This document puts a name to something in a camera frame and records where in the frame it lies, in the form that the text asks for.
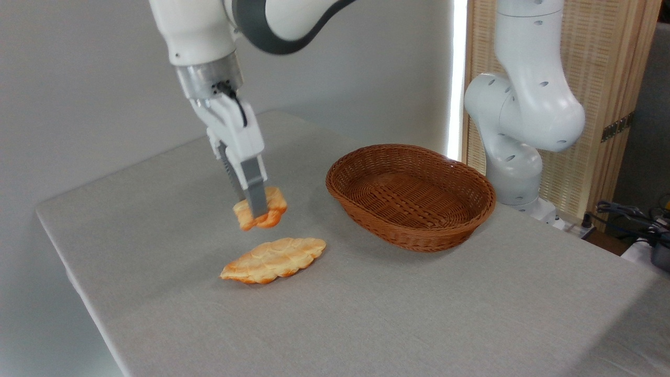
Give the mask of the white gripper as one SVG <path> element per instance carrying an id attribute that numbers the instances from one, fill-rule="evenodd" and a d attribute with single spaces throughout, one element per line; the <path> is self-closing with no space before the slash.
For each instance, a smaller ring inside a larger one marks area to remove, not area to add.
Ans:
<path id="1" fill-rule="evenodd" d="M 207 126 L 206 132 L 213 153 L 224 164 L 238 200 L 247 200 L 253 219 L 266 215 L 267 176 L 260 155 L 265 144 L 249 103 L 221 95 L 210 99 L 192 99 L 191 105 Z M 240 163 L 239 179 L 230 162 Z"/>

